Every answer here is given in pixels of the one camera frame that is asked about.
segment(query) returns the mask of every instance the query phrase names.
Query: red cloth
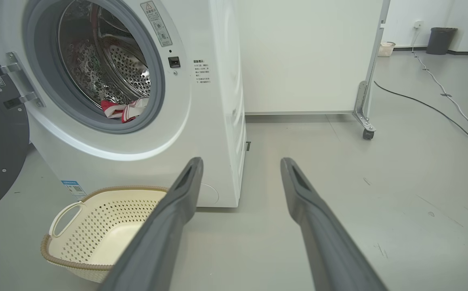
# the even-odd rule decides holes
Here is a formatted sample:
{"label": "red cloth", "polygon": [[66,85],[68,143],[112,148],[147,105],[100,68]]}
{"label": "red cloth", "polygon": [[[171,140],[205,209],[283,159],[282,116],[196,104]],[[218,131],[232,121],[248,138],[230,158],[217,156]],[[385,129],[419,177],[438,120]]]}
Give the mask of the red cloth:
{"label": "red cloth", "polygon": [[146,108],[149,98],[143,97],[128,105],[120,105],[108,100],[101,101],[101,108],[107,118],[121,118],[122,123],[134,120]]}

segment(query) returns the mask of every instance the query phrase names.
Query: white laundry basket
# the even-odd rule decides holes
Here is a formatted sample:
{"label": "white laundry basket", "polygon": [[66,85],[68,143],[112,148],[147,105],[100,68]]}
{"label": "white laundry basket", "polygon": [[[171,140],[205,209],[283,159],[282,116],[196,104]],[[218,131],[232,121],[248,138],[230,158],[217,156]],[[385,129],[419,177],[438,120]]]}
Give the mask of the white laundry basket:
{"label": "white laundry basket", "polygon": [[[167,188],[135,186],[88,195],[56,215],[42,240],[42,256],[81,278],[101,283],[166,193]],[[75,207],[78,213],[55,234],[60,219]]]}
{"label": "white laundry basket", "polygon": [[390,57],[394,51],[395,45],[396,44],[394,42],[382,40],[381,45],[379,46],[378,57]]}

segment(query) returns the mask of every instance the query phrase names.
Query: metal bracket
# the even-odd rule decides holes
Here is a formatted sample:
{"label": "metal bracket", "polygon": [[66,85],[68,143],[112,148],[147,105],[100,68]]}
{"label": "metal bracket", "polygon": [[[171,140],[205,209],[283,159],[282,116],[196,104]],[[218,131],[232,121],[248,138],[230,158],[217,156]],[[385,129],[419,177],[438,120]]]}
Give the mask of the metal bracket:
{"label": "metal bracket", "polygon": [[38,107],[45,107],[44,103],[42,102],[42,99],[35,93],[31,80],[23,70],[24,66],[18,59],[17,54],[15,52],[9,52],[6,54],[6,56],[7,59],[11,61],[11,63],[9,65],[0,67],[0,77],[5,74],[14,73],[14,75],[18,79],[18,83],[20,83],[23,87],[23,92],[26,93],[17,98],[13,98],[4,102],[4,106],[7,109],[12,109],[23,103],[33,101]]}
{"label": "metal bracket", "polygon": [[367,81],[361,81],[359,83],[358,87],[358,95],[356,97],[356,105],[354,106],[354,111],[352,112],[352,115],[356,118],[361,125],[367,130],[367,131],[376,131],[376,128],[370,124],[368,121],[368,118],[365,117],[363,114],[363,105],[365,104],[365,99],[367,98],[367,90],[368,88],[368,82]]}

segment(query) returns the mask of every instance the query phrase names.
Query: caster wheel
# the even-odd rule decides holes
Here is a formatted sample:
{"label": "caster wheel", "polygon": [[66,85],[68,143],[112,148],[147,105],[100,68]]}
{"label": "caster wheel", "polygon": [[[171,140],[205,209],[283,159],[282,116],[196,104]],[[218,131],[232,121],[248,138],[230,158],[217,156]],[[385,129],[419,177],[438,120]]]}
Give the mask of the caster wheel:
{"label": "caster wheel", "polygon": [[374,131],[363,130],[363,139],[371,140],[374,137]]}

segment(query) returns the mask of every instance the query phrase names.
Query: white cable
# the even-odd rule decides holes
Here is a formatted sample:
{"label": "white cable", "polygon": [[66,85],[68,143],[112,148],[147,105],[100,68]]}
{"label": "white cable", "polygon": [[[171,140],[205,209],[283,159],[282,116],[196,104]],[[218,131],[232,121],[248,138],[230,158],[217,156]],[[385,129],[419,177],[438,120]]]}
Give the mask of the white cable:
{"label": "white cable", "polygon": [[413,48],[415,46],[415,41],[417,40],[417,37],[420,35],[420,30],[419,32],[417,33],[417,35],[415,36],[415,38],[413,39],[413,43],[411,44],[411,52],[413,53],[413,55],[420,61],[420,64],[424,67],[424,70],[426,72],[428,72],[428,74],[431,75],[431,77],[433,78],[433,81],[435,81],[435,83],[437,83],[439,86],[440,86],[440,89],[442,89],[442,92],[444,92],[444,95],[449,98],[451,100],[451,102],[453,102],[456,107],[458,108],[458,111],[460,112],[460,114],[462,116],[464,116],[464,118],[468,121],[468,117],[463,113],[461,107],[458,105],[458,103],[456,103],[456,101],[453,100],[453,98],[451,98],[451,96],[449,96],[449,94],[446,92],[446,89],[444,88],[444,86],[442,86],[442,84],[440,84],[439,81],[437,81],[437,78],[435,78],[435,75],[433,75],[429,70],[428,68],[426,67],[426,65],[424,65],[424,63],[422,62],[422,60],[420,59],[420,57],[417,57],[415,51],[413,51]]}

